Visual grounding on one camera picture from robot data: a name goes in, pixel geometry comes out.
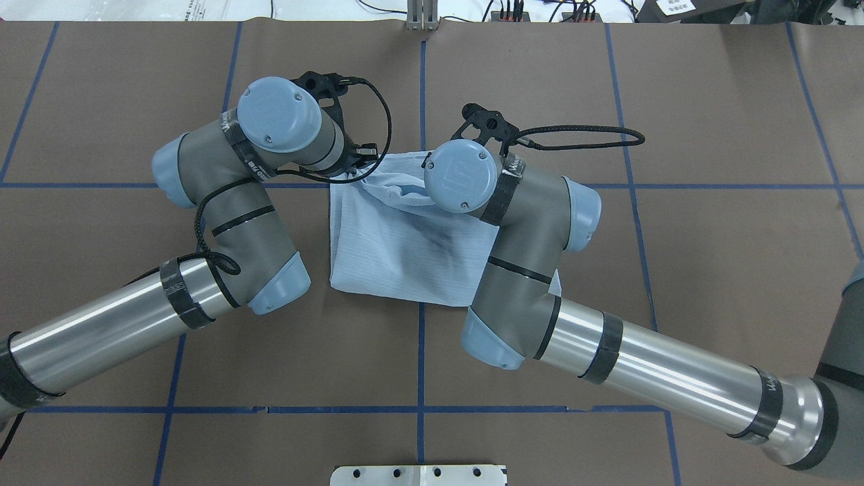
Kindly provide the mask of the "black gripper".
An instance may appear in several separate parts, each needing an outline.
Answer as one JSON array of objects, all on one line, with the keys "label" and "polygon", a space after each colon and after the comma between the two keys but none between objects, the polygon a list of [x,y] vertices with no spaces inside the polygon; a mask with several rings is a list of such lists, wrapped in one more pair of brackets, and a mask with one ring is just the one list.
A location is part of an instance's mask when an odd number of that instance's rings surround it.
[{"label": "black gripper", "polygon": [[361,180],[379,163],[379,145],[376,142],[358,144],[345,138],[342,150],[334,163],[334,178]]}]

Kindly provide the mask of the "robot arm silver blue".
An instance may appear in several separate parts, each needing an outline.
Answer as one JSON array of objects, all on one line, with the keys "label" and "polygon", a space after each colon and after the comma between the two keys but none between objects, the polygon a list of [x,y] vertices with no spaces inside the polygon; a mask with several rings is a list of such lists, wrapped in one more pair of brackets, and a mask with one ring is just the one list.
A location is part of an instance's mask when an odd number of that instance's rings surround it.
[{"label": "robot arm silver blue", "polygon": [[308,72],[250,83],[217,121],[155,152],[170,202],[195,210],[196,250],[108,295],[2,341],[2,422],[234,308],[262,316],[306,293],[311,277],[265,190],[282,175],[354,184],[387,148],[352,141],[340,97],[361,77]]},{"label": "robot arm silver blue", "polygon": [[859,252],[829,190],[607,190],[632,209],[636,283],[552,275],[602,231],[601,193],[469,140],[424,163],[434,202],[497,228],[462,343],[491,366],[525,360],[668,413],[685,478],[695,434],[720,484],[734,459],[862,483],[862,266],[833,324],[824,284]]}]

